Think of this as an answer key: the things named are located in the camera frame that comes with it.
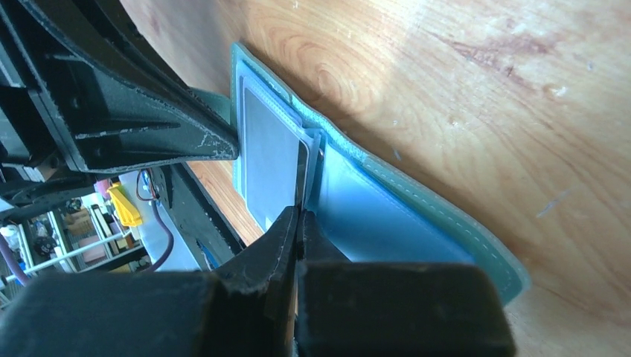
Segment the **wood grain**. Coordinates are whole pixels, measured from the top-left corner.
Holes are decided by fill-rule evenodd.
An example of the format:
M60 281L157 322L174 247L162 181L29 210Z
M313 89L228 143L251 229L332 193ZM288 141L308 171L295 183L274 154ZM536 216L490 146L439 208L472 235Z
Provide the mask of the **wood grain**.
M631 354L631 7L622 0L124 0L190 85L240 40L526 265L522 356ZM228 167L191 165L240 234Z

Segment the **yellow object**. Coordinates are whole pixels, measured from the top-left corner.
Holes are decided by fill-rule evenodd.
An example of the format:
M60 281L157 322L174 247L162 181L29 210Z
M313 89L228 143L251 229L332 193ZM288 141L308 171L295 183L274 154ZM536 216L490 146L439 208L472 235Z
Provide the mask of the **yellow object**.
M127 197L125 197L120 182L114 183L107 189L107 192L109 192L109 195L112 197L114 208L116 208L116 212L118 212L118 216L121 218L121 223L123 223L124 226L138 227L142 224L140 213Z

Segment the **light blue wallet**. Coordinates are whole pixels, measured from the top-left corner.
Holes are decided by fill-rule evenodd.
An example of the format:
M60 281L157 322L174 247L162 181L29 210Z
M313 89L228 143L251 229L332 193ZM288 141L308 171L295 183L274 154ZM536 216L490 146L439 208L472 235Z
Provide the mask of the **light blue wallet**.
M523 265L485 227L352 142L243 45L232 45L231 100L198 94L239 132L234 187L263 230L301 202L353 261L476 264L504 304L529 288Z

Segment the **purple cable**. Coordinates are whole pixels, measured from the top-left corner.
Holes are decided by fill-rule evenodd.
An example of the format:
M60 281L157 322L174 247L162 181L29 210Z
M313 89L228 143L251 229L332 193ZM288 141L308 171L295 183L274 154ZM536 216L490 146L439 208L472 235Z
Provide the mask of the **purple cable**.
M160 213L158 213L158 201L151 202L151 208L153 209L153 215L156 218L156 221L158 222L160 227L162 227L164 232L167 234L169 238L169 243L167 244L167 249L165 249L164 253L162 253L162 256L158 260L156 260L156 262L153 265L151 265L149 268L146 268L144 270L148 272L153 272L153 271L156 271L157 268L160 268L160 266L164 264L164 261L167 260L167 258L171 254L171 251L173 250L173 234L171 233L167 225L164 222L162 222L162 218L160 218Z
M11 251L11 248L9 248L9 244L3 236L0 236L0 253L2 253L4 261L7 262L7 266L9 266L13 275L16 276L17 280L23 286L26 286L30 279L26 276L26 274L24 274L22 267L19 266L15 258L13 258L13 252Z

